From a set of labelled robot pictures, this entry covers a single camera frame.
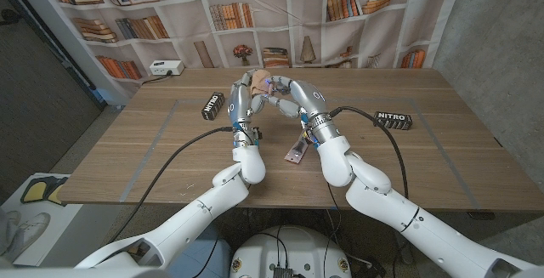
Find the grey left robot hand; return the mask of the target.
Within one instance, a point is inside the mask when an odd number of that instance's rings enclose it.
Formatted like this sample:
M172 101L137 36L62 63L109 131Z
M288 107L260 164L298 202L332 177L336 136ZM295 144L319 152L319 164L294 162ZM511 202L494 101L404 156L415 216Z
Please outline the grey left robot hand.
M253 69L231 86L228 113L234 128L248 130L252 114L263 109L269 91L265 82L267 77L266 70Z

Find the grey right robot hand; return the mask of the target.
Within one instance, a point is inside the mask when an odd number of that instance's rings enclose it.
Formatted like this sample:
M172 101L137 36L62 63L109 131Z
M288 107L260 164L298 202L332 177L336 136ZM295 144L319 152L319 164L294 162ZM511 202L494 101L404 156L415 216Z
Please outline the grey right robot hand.
M326 113L326 101L321 92L309 82L292 80L288 77L272 76L265 79L270 91L282 94L290 94L293 102L286 99L278 99L272 95L268 97L270 104L279 108L280 112L294 118L301 115L301 110L309 118Z

